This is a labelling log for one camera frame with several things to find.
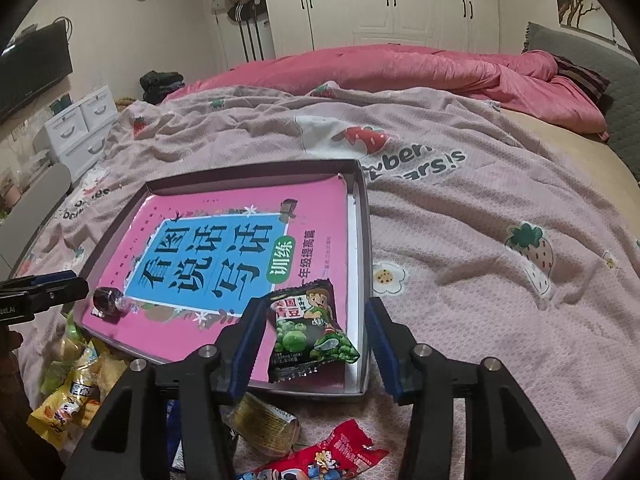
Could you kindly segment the grey bed footboard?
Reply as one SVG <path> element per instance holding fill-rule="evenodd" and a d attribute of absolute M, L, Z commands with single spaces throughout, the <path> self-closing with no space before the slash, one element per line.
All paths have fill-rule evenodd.
<path fill-rule="evenodd" d="M 29 188 L 1 223 L 1 279 L 7 280 L 72 188 L 70 170 L 57 162 Z"/>

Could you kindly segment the hot pink quilt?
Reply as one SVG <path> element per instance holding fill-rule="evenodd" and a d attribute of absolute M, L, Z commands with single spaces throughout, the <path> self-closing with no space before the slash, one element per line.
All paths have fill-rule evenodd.
<path fill-rule="evenodd" d="M 500 103 L 583 136 L 608 136 L 603 113 L 576 82 L 562 76 L 552 54 L 475 54 L 427 47 L 369 44 L 256 61 L 172 92 L 165 100 L 231 86 L 262 87 L 296 96 L 328 81 L 378 92 L 426 87 Z"/>

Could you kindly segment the grey padded headboard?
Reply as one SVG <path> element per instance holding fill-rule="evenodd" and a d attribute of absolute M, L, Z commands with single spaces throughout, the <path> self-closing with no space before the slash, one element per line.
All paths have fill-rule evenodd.
<path fill-rule="evenodd" d="M 524 49 L 544 50 L 602 112 L 608 146 L 639 175 L 639 65 L 595 42 L 530 22 Z"/>

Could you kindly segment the tree wall painting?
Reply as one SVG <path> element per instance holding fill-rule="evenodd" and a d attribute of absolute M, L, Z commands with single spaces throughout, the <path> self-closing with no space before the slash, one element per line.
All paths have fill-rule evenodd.
<path fill-rule="evenodd" d="M 561 27 L 630 50 L 622 33 L 598 0 L 556 0 Z"/>

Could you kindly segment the green yellow snack packet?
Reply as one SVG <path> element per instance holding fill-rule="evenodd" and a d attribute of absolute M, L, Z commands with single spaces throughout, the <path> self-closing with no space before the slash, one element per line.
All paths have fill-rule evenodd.
<path fill-rule="evenodd" d="M 44 396 L 54 393 L 64 384 L 69 372 L 80 368 L 86 368 L 93 375 L 98 374 L 99 352 L 93 342 L 81 333 L 70 312 L 65 317 L 64 333 L 53 347 L 52 360 L 43 374 L 40 392 Z"/>

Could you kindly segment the dark brown snack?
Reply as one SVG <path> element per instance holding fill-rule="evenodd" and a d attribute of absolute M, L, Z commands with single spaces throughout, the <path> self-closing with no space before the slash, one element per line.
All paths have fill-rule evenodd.
<path fill-rule="evenodd" d="M 131 301 L 114 287 L 98 287 L 93 292 L 92 302 L 101 318 L 122 318 L 131 310 Z"/>

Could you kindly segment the red snack packet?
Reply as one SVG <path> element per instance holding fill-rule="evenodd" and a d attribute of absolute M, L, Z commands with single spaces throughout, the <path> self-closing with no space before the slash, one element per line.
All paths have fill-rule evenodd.
<path fill-rule="evenodd" d="M 353 479 L 388 455 L 377 448 L 355 419 L 336 426 L 322 441 L 254 470 L 238 474 L 250 480 Z"/>

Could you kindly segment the yellow orange snack packet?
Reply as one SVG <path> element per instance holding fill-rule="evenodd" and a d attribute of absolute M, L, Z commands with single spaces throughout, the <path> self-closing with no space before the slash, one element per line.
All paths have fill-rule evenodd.
<path fill-rule="evenodd" d="M 103 344 L 90 341 L 78 358 L 65 364 L 63 380 L 28 416 L 27 425 L 57 451 L 75 427 L 86 429 L 129 362 Z"/>

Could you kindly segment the blue foil snack packet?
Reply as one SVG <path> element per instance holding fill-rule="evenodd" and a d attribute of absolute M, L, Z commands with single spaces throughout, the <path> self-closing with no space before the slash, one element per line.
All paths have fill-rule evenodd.
<path fill-rule="evenodd" d="M 179 400 L 167 402 L 167 459 L 171 472 L 183 474 L 184 459 L 182 452 L 181 405 Z"/>

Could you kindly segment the white drawer cabinet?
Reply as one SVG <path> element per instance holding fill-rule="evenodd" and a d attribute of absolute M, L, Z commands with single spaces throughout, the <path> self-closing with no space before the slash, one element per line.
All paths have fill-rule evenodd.
<path fill-rule="evenodd" d="M 47 120 L 32 141 L 51 162 L 70 170 L 76 183 L 103 154 L 107 133 L 118 118 L 111 88 L 104 86 Z"/>

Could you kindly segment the pink Chinese children's book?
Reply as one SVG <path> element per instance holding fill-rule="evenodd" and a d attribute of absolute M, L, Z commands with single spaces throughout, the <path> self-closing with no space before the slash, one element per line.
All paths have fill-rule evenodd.
<path fill-rule="evenodd" d="M 93 306 L 79 321 L 94 336 L 162 362 L 214 341 L 248 302 L 331 281 L 347 323 L 347 185 L 337 174 L 266 188 L 150 194 L 103 254 L 98 284 L 131 301 L 122 318 Z"/>

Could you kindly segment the white wardrobe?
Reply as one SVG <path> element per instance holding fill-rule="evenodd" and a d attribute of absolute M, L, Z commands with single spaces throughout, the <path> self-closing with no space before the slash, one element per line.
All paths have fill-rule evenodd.
<path fill-rule="evenodd" d="M 277 56 L 366 44 L 499 49 L 498 0 L 266 0 Z"/>

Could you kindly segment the black wall television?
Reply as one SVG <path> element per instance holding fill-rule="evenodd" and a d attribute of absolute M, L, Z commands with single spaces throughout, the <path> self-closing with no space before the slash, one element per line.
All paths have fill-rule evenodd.
<path fill-rule="evenodd" d="M 66 26 L 54 22 L 1 55 L 1 122 L 73 73 Z"/>

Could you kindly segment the pink strawberry print blanket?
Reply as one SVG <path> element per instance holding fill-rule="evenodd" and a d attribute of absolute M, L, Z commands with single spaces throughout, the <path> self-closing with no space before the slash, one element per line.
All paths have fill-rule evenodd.
<path fill-rule="evenodd" d="M 252 162 L 356 158 L 390 316 L 445 356 L 506 364 L 579 479 L 639 413 L 639 240 L 590 177 L 492 106 L 445 91 L 228 87 L 134 103 L 98 192 L 43 229 L 29 274 L 79 270 L 142 184 Z"/>

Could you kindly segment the dark striped pillow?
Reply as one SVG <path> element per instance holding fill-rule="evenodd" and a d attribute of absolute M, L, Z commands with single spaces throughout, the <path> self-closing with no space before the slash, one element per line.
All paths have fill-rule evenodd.
<path fill-rule="evenodd" d="M 552 58 L 554 58 L 556 66 L 558 66 L 559 76 L 573 81 L 594 104 L 600 103 L 602 96 L 604 96 L 610 85 L 608 78 L 600 75 L 595 70 L 576 65 L 568 58 L 555 54 L 552 55 Z"/>

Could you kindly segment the dark clothes pile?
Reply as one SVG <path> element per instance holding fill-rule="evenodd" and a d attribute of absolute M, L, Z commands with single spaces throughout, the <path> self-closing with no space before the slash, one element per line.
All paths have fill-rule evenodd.
<path fill-rule="evenodd" d="M 184 87 L 184 79 L 177 72 L 156 72 L 150 70 L 144 74 L 140 80 L 143 90 L 143 101 L 150 104 L 160 104 L 172 92 Z"/>

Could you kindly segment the grey shallow tray box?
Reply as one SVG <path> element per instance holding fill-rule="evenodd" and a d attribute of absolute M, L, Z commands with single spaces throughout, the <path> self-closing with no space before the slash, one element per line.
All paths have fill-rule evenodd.
<path fill-rule="evenodd" d="M 265 162 L 145 183 L 122 204 L 81 274 L 91 288 L 120 292 L 124 307 L 109 315 L 91 299 L 78 301 L 76 324 L 153 363 L 210 344 L 253 298 L 327 280 L 358 361 L 272 384 L 277 333 L 268 326 L 250 384 L 311 399 L 358 399 L 368 388 L 371 232 L 356 160 Z"/>

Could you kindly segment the green pea snack packet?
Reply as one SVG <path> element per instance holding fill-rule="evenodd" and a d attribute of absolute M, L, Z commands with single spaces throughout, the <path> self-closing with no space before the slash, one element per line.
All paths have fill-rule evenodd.
<path fill-rule="evenodd" d="M 270 382 L 318 372 L 322 365 L 355 364 L 360 352 L 337 322 L 333 285 L 315 280 L 268 296 L 276 342 L 269 358 Z"/>

